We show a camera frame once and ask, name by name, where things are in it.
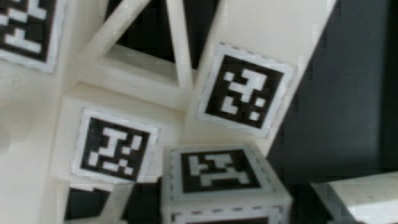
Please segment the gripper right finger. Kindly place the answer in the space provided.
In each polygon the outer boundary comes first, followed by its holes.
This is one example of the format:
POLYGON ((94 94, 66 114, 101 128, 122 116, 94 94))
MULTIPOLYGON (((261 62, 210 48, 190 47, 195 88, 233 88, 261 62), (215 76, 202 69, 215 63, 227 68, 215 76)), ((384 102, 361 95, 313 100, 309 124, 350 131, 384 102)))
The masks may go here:
POLYGON ((289 224, 327 224, 330 215, 309 184, 293 185, 289 224))

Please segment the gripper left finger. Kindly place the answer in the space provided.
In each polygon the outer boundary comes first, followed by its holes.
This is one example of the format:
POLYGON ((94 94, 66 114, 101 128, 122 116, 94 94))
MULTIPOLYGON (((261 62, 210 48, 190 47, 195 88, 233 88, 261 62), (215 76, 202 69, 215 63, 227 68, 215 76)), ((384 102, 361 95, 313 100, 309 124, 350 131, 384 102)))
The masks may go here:
POLYGON ((137 183, 128 192, 98 186, 71 186, 62 224, 162 224, 162 181, 137 183))

